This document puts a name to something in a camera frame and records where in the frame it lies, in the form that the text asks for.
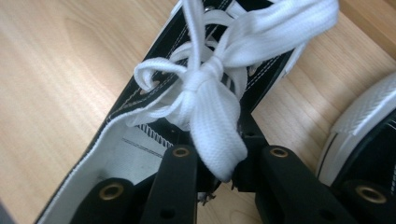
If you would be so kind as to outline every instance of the white shoelace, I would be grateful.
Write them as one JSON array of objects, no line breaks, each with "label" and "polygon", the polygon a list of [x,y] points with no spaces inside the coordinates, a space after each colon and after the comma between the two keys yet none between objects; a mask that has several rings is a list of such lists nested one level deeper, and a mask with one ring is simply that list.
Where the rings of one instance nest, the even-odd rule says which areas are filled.
[{"label": "white shoelace", "polygon": [[[204,13],[201,0],[183,0],[182,7],[191,42],[177,48],[170,59],[149,59],[134,70],[134,79],[144,91],[156,87],[152,81],[156,71],[174,73],[179,81],[145,108],[133,111],[127,124],[167,118],[190,130],[205,165],[216,178],[228,182],[236,164],[247,156],[236,130],[239,100],[248,80],[246,67],[294,49],[334,26],[338,2],[277,0],[235,19],[220,10]],[[228,26],[219,43],[205,40],[209,23]],[[187,67],[176,64],[182,59],[188,59]],[[234,92],[220,82],[224,72],[233,81]]]}]

